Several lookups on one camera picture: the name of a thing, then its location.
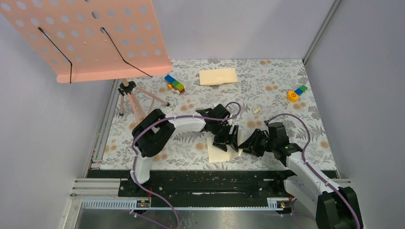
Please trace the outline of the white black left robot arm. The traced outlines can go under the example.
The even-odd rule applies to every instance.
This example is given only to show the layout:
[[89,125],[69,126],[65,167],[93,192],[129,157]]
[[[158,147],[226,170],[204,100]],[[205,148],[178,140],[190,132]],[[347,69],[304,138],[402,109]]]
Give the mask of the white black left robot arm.
[[197,110],[192,114],[171,117],[166,116],[160,109],[151,111],[132,130],[131,148],[135,152],[135,159],[130,171],[130,190],[136,196],[146,194],[153,158],[162,151],[172,135],[183,132],[209,132],[214,135],[214,147],[224,152],[228,148],[238,151],[238,126],[230,123],[230,120],[236,119],[237,116],[231,115],[222,104]]

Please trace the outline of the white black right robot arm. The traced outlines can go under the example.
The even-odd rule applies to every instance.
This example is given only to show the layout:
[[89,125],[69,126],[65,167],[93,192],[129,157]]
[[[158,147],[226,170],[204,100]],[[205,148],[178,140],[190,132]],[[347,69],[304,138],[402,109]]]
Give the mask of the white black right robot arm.
[[291,194],[315,217],[319,229],[362,229],[363,221],[355,191],[342,187],[303,158],[303,149],[289,141],[281,122],[268,123],[268,130],[256,129],[238,145],[245,153],[274,154],[287,170],[274,183],[275,193]]

